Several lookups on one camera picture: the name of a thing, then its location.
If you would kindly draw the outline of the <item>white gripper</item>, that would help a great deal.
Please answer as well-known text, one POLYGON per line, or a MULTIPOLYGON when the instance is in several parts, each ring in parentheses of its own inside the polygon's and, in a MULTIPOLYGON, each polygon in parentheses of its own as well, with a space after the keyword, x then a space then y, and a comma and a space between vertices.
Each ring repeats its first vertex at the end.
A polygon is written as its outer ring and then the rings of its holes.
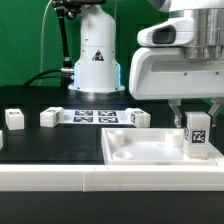
POLYGON ((224 59, 187 60, 181 48, 140 48, 132 58, 130 94, 137 100, 170 99, 174 124, 181 127, 181 100, 214 98, 212 126, 223 109, 224 59))

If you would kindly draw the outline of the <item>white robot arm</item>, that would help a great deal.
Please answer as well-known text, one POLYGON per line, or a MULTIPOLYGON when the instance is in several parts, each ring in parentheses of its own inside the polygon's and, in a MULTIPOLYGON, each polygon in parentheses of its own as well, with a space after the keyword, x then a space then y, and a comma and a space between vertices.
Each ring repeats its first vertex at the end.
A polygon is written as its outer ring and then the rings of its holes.
MULTIPOLYGON (((169 19, 141 30, 129 76, 137 100, 167 99, 177 117, 183 99, 210 98, 224 110, 224 0, 148 0, 169 19)), ((99 6, 84 7, 81 55, 69 87, 93 98, 119 91, 115 24, 99 6)))

